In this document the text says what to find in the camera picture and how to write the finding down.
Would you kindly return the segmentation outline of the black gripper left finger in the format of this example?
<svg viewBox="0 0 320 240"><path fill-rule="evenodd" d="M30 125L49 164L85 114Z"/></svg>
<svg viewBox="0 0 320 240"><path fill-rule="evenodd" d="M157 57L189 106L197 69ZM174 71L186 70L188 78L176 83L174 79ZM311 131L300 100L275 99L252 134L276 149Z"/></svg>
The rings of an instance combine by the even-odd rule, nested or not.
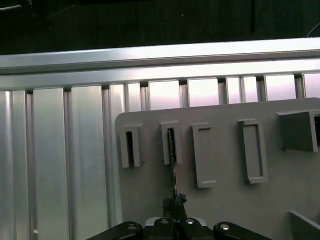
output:
<svg viewBox="0 0 320 240"><path fill-rule="evenodd" d="M175 201L166 198L162 202L163 216L144 227L134 221L125 221L98 233L90 240L173 240L175 238Z"/></svg>

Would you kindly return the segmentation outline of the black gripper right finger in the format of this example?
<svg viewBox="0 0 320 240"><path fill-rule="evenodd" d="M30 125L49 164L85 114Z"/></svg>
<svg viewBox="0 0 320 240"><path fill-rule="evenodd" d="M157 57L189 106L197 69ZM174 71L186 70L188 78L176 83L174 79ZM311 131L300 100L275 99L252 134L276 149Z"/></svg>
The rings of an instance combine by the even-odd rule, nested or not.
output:
<svg viewBox="0 0 320 240"><path fill-rule="evenodd" d="M268 237L228 221L221 221L210 229L185 211L185 195L174 195L174 220L180 240L267 240Z"/></svg>

